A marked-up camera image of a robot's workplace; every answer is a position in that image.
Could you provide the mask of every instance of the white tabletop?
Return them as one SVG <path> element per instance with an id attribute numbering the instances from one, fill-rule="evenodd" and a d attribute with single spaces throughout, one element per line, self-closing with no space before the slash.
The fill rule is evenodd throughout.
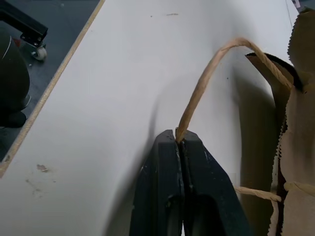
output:
<path id="1" fill-rule="evenodd" d="M 9 153 L 2 236 L 101 235 L 155 136 L 178 125 L 214 52 L 242 36 L 288 61 L 297 16 L 290 0 L 106 0 L 99 8 L 14 158 Z M 189 126 L 236 185 L 243 93 L 254 89 L 257 122 L 275 126 L 270 88 L 248 52 L 223 59 Z"/>

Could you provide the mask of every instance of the white table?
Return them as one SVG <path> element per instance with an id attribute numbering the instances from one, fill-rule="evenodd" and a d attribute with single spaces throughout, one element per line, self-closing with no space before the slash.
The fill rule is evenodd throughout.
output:
<path id="1" fill-rule="evenodd" d="M 106 0 L 96 14 L 8 154 L 2 236 L 101 235 L 155 136 L 178 125 L 214 52 L 242 36 L 288 61 L 297 11 L 290 0 Z M 264 127 L 257 136 L 275 133 L 270 88 L 248 52 L 233 49 L 223 59 L 189 127 L 236 185 L 241 111 Z"/>

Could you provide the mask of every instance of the gray floor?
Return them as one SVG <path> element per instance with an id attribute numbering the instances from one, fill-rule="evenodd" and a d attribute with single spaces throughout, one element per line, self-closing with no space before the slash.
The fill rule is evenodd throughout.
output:
<path id="1" fill-rule="evenodd" d="M 23 110 L 24 114 L 29 117 L 98 4 L 98 0 L 8 0 L 7 2 L 48 27 L 48 34 L 44 40 L 48 55 L 45 62 L 32 58 L 27 45 L 20 48 L 31 80 L 29 94 L 32 99 Z M 0 22 L 0 27 L 5 27 L 13 38 L 20 38 L 21 33 L 9 25 Z M 20 130 L 20 128 L 0 129 L 0 161 L 8 152 Z"/>

